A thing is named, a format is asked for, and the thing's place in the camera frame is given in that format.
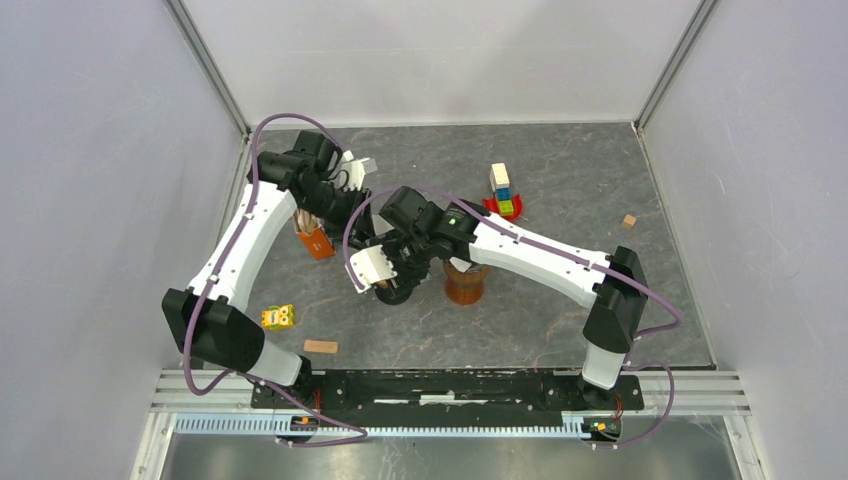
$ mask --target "metal frame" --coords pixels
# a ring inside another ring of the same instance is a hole
[[[671,85],[672,80],[674,80],[674,77],[677,76],[680,66],[683,65],[686,57],[689,56],[692,45],[695,43],[698,35],[700,35],[701,30],[703,30],[704,25],[707,23],[707,20],[710,18],[710,15],[718,2],[719,0],[701,0],[698,8],[695,9],[692,19],[689,20],[689,25],[686,26],[686,30],[683,31],[683,36],[680,37],[680,40],[677,42],[677,46],[674,47],[674,52],[672,52],[671,58],[668,59],[668,63],[666,63],[665,68],[660,74],[657,84],[654,85],[654,89],[651,90],[651,94],[648,95],[648,100],[645,102],[645,106],[642,107],[642,111],[639,112],[639,116],[636,117],[636,120],[633,122],[633,125],[637,129],[637,134],[640,134],[639,132],[645,128],[645,125],[648,124],[651,117],[654,115],[654,112],[656,112],[657,106],[668,91],[668,87]]]
[[[200,36],[200,32],[191,19],[191,14],[189,14],[185,4],[182,0],[165,0],[165,4],[177,22],[177,26],[180,27],[180,31],[185,37],[189,48],[197,59],[197,63],[200,65],[209,83],[212,84],[215,94],[218,95],[218,98],[224,105],[224,109],[227,111],[227,115],[230,117],[236,130],[241,132],[242,135],[247,136],[250,133],[250,125],[247,123],[244,114],[242,114],[229,87],[227,87],[227,82],[224,81],[221,71],[215,65],[215,60],[212,59],[212,54],[209,53],[209,49],[206,47],[203,37]]]
[[[209,383],[220,370],[195,370],[195,380]],[[573,371],[562,371],[573,375]],[[668,377],[663,371],[638,372],[645,409],[625,412],[625,416],[656,416],[668,402]],[[736,372],[677,370],[674,372],[675,401],[671,415],[682,417],[721,416],[730,435],[733,454],[743,480],[765,480],[762,456],[757,448],[755,425],[742,383]],[[139,447],[131,480],[158,480],[165,466],[168,447],[174,433],[270,435],[296,434],[290,429],[292,416],[303,415],[297,409],[254,410],[250,407],[253,385],[231,375],[208,395],[199,397],[186,387],[182,370],[163,370],[147,425]],[[558,437],[577,438],[575,423],[583,417],[609,416],[609,411],[563,412],[563,427],[494,429],[371,429],[375,436],[431,437]],[[339,436],[343,432],[327,429],[322,434]]]

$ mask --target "wooden block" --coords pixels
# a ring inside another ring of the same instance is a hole
[[[339,351],[339,342],[323,342],[321,340],[307,340],[303,344],[303,351],[310,353],[335,354]]]
[[[636,225],[636,217],[633,215],[625,215],[624,220],[621,221],[621,228],[630,230],[633,228],[633,225]]]
[[[506,165],[503,163],[493,163],[492,171],[489,173],[489,181],[492,183],[492,191],[509,187],[509,176],[506,174]]]

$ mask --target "toy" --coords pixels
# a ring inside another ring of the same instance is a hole
[[[338,353],[339,342],[325,342],[322,340],[307,340],[303,342],[303,351],[310,353]]]
[[[625,215],[624,220],[621,221],[621,228],[625,230],[630,230],[634,225],[636,225],[636,217],[633,215]]]
[[[489,173],[489,182],[492,186],[494,197],[483,199],[483,206],[490,212],[497,213],[503,218],[513,221],[524,209],[521,203],[521,195],[512,195],[509,188],[509,175],[506,173],[506,165],[493,163]]]
[[[282,307],[271,306],[262,312],[262,328],[281,330],[294,326],[294,305],[283,305]]]

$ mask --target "white block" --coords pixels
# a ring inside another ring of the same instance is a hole
[[[489,181],[492,184],[493,192],[499,188],[509,187],[509,176],[506,174],[506,165],[503,163],[493,163]]]

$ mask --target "yellow block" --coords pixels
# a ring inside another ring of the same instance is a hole
[[[515,209],[512,208],[512,200],[498,201],[498,212],[500,212],[503,217],[508,217],[515,213]]]
[[[268,330],[280,330],[294,326],[294,305],[283,305],[282,307],[271,306],[262,312],[262,328]]]

